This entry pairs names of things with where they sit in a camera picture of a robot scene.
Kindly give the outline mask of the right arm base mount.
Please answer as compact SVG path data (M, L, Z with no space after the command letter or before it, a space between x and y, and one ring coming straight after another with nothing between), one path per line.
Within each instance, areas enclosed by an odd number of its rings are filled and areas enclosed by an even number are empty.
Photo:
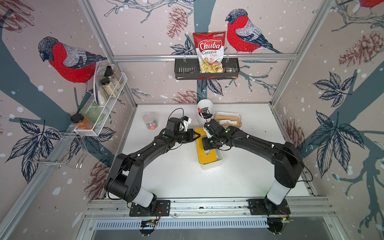
M286 199L276 205L270 201L267 197L258 197L253 199L247 199L248 209L251 212L251 215L261 216L261 215L285 215L288 216L291 214L288 202Z

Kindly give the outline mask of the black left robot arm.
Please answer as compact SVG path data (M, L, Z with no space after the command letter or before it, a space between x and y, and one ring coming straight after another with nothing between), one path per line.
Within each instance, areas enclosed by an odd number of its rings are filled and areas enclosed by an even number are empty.
M153 212L157 196L142 187L143 172L157 157L169 152L176 144L187 144L200 138L188 125L192 120L183 116L169 118L166 127L144 148L129 155L119 154L110 168L104 189L127 203Z

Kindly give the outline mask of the yellow plastic lid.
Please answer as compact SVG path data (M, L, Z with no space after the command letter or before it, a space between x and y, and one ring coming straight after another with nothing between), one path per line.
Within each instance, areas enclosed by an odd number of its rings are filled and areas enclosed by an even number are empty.
M205 151L203 148L203 137L207 136L203 128L195 128L195 132L199 133L201 137L196 140L197 154L199 164L206 165L217 161L217 154L215 150Z

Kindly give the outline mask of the bamboo tissue box lid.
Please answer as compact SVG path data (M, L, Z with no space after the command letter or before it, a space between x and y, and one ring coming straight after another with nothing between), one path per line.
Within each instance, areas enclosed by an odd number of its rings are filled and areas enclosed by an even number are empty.
M240 128L242 126L241 118L238 116L216 115L215 120L224 127L233 126Z

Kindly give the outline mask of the white rectangular bin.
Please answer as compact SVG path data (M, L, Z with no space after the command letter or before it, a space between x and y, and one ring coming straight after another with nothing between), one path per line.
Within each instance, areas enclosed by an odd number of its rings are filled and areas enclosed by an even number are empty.
M220 150L205 151L203 147L203 138L207 136L203 128L195 128L195 132L201 136L196 140L198 160L203 170L218 167L223 162L223 154Z

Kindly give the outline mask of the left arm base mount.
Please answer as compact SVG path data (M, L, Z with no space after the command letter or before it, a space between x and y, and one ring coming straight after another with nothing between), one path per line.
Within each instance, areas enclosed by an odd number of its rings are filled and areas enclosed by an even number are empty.
M157 196L151 201L148 207L141 206L136 203L132 203L130 208L130 217L155 217L162 216L168 217L170 215L171 201L170 200L158 200Z

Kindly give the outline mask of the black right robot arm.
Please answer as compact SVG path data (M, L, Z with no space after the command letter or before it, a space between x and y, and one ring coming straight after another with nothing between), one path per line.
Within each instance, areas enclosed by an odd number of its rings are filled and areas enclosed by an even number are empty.
M235 127L221 128L216 132L209 130L209 133L210 137L202 138L204 150L216 150L226 145L251 152L274 165L275 180L265 197L266 206L279 206L299 182L305 165L292 143L269 142Z

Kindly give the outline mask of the clear plastic tissue box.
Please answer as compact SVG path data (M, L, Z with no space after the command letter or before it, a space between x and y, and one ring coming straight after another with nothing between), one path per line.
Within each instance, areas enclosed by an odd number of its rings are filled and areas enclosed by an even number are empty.
M236 113L216 112L214 119L223 127L233 126L240 128L242 126L242 117Z

